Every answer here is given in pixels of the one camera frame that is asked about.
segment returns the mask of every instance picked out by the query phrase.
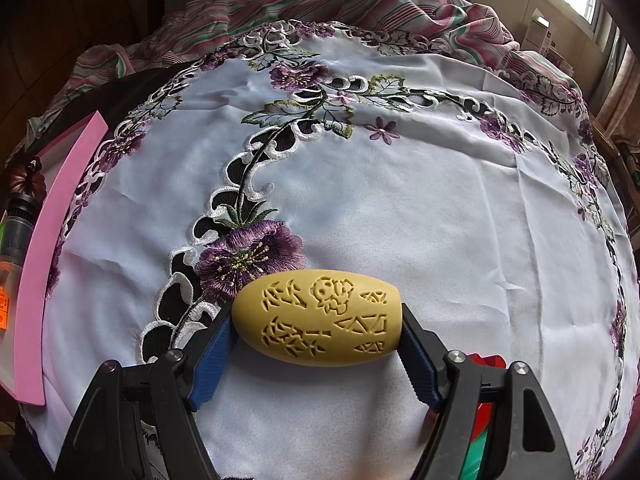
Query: box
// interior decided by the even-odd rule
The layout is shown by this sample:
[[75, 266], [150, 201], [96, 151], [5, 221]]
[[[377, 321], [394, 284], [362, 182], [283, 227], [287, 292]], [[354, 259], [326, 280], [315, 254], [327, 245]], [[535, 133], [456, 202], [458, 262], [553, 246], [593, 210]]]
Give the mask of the box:
[[529, 27], [520, 48], [521, 50], [533, 50], [544, 56], [551, 46], [552, 36], [551, 23], [536, 9], [529, 21]]

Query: yellow carved object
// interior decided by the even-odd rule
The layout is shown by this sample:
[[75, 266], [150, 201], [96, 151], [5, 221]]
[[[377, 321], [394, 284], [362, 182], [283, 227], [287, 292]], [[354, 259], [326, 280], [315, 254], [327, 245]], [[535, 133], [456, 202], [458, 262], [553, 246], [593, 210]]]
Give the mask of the yellow carved object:
[[306, 366], [373, 361], [398, 348], [400, 293], [370, 276], [302, 269], [258, 278], [236, 296], [231, 316], [258, 352]]

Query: pink board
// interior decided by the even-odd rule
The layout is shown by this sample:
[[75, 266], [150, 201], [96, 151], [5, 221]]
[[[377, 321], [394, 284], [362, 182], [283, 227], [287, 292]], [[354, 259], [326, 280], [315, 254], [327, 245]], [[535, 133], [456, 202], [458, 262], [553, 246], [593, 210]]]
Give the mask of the pink board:
[[69, 128], [57, 142], [52, 143], [54, 145], [69, 136], [78, 136], [57, 171], [53, 184], [47, 189], [47, 197], [24, 261], [17, 301], [13, 306], [14, 388], [9, 388], [4, 383], [2, 386], [19, 402], [39, 406], [45, 403], [42, 381], [42, 319], [49, 267], [74, 191], [107, 130], [104, 119], [99, 112], [95, 112]]

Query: blue gripper pad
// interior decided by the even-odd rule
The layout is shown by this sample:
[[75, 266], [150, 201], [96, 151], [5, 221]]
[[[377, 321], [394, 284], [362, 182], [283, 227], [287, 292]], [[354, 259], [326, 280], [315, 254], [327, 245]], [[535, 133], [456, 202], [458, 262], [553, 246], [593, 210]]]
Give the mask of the blue gripper pad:
[[418, 400], [439, 412], [444, 400], [438, 391], [436, 368], [405, 321], [402, 322], [398, 355]]
[[195, 367], [193, 389], [188, 399], [193, 411], [213, 398], [237, 341], [238, 333], [231, 323], [231, 316], [227, 316]]

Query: small purple flower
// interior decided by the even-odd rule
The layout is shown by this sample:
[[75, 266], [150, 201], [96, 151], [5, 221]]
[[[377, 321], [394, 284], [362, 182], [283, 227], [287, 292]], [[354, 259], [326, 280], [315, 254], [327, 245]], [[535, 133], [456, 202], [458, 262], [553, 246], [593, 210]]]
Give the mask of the small purple flower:
[[609, 334], [611, 336], [611, 342], [616, 350], [620, 348], [620, 342], [622, 341], [622, 333], [625, 329], [625, 306], [622, 301], [618, 300], [616, 305], [616, 317], [611, 323], [611, 329]]
[[329, 23], [310, 22], [297, 24], [296, 32], [300, 38], [311, 38], [312, 36], [328, 38], [334, 35], [335, 29]]
[[504, 129], [502, 128], [502, 124], [497, 117], [490, 114], [485, 114], [480, 118], [480, 129], [487, 137], [495, 140], [501, 140], [514, 152], [521, 153], [522, 150], [520, 149], [520, 146], [513, 138], [513, 136], [510, 136], [507, 132], [504, 131]]
[[582, 447], [578, 450], [578, 458], [576, 459], [575, 463], [577, 464], [578, 462], [582, 462], [582, 459], [586, 456], [586, 454], [589, 452], [589, 439], [591, 437], [587, 437], [586, 440], [582, 441]]
[[232, 229], [210, 243], [196, 264], [203, 297], [222, 304], [260, 276], [302, 269], [306, 265], [303, 247], [302, 239], [281, 221], [263, 220]]
[[400, 138], [398, 134], [393, 132], [393, 130], [396, 129], [396, 126], [398, 126], [398, 123], [396, 123], [395, 121], [389, 121], [387, 124], [385, 124], [385, 121], [380, 116], [376, 117], [375, 126], [373, 124], [364, 125], [364, 127], [367, 130], [369, 130], [370, 132], [373, 132], [369, 136], [369, 139], [378, 140], [380, 137], [382, 137], [382, 140], [384, 140], [385, 143], [387, 143], [389, 146], [391, 146], [392, 138], [393, 139]]
[[588, 119], [584, 119], [578, 126], [578, 136], [587, 144], [593, 143], [591, 122]]
[[123, 156], [131, 155], [142, 145], [145, 135], [145, 130], [135, 130], [113, 139], [98, 162], [100, 170], [105, 173], [111, 171]]
[[58, 265], [60, 263], [60, 253], [62, 252], [63, 241], [59, 238], [56, 243], [56, 248], [53, 251], [53, 257], [51, 258], [51, 266], [49, 267], [49, 277], [47, 278], [47, 288], [45, 292], [45, 298], [48, 300], [51, 297], [53, 288], [58, 284], [60, 279], [60, 269]]
[[237, 50], [233, 50], [226, 46], [217, 49], [207, 56], [207, 60], [203, 63], [201, 70], [206, 72], [207, 70], [213, 70], [222, 65], [227, 59], [239, 57], [240, 54]]
[[300, 90], [327, 80], [329, 69], [325, 65], [306, 63], [300, 67], [279, 64], [272, 68], [271, 84], [280, 90]]
[[344, 105], [344, 106], [349, 106], [349, 103], [358, 102], [358, 98], [354, 94], [350, 92], [345, 92], [343, 90], [338, 90], [335, 94], [329, 94], [327, 96], [327, 100], [332, 105]]
[[586, 153], [580, 153], [574, 158], [574, 166], [575, 171], [580, 173], [580, 175], [585, 181], [587, 181], [588, 184], [591, 184], [592, 186], [598, 185], [598, 179], [591, 169], [589, 157], [586, 155]]
[[584, 204], [578, 200], [578, 215], [582, 218], [584, 222], [587, 219], [587, 208], [585, 208]]

